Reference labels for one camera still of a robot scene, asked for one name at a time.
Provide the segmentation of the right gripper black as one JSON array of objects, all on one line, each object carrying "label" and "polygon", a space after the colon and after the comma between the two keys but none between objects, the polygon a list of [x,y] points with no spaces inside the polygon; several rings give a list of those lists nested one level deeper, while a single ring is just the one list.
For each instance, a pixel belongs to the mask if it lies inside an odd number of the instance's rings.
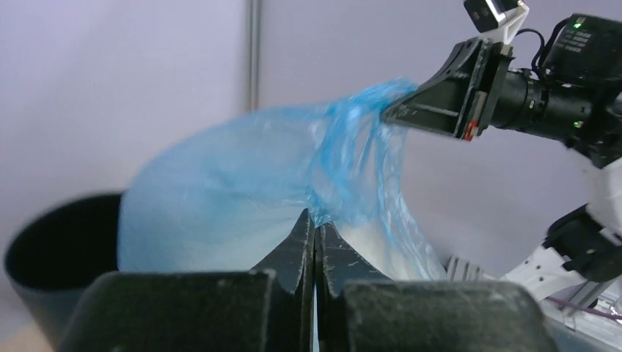
[{"label": "right gripper black", "polygon": [[490,125],[513,47],[473,37],[456,44],[417,92],[391,103],[381,119],[420,131],[471,141]]}]

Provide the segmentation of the blue plastic trash bag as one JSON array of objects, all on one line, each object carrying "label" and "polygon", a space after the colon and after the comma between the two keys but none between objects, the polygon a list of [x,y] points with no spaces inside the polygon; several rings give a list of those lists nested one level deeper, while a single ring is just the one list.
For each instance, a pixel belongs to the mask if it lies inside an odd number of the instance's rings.
[{"label": "blue plastic trash bag", "polygon": [[397,79],[332,101],[254,111],[171,146],[122,196],[118,267],[246,270],[307,210],[388,277],[444,279],[400,191],[407,130],[380,119],[415,88]]}]

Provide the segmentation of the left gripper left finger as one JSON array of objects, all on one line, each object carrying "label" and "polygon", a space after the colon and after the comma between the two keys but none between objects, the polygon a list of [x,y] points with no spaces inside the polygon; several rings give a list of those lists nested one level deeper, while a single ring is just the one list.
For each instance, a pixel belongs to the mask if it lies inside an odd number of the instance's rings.
[{"label": "left gripper left finger", "polygon": [[310,351],[315,225],[249,271],[112,273],[82,296],[61,351]]}]

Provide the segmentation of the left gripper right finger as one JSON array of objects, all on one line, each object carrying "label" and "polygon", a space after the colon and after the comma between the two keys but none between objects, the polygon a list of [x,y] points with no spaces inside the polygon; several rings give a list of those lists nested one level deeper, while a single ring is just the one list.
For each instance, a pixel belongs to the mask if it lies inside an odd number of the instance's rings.
[{"label": "left gripper right finger", "polygon": [[556,351],[543,313],[508,282],[396,282],[318,229],[322,351]]}]

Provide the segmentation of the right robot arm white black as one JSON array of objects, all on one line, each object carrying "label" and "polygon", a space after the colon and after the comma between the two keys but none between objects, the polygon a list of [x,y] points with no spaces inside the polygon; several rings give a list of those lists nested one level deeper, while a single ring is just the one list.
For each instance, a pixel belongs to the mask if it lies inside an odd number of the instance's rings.
[{"label": "right robot arm white black", "polygon": [[621,23],[576,13],[560,21],[528,69],[513,70],[518,7],[454,46],[415,92],[392,103],[385,122],[469,141],[488,127],[561,142],[593,187],[591,200],[551,225],[544,241],[504,278],[543,300],[621,275]]}]

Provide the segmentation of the dark round trash bin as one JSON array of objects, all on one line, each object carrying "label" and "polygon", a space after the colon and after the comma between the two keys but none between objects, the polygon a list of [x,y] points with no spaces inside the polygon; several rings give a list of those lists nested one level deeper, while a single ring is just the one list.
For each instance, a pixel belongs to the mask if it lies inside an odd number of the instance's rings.
[{"label": "dark round trash bin", "polygon": [[86,288],[118,269],[120,201],[108,193],[66,202],[24,227],[5,252],[10,284],[53,349]]}]

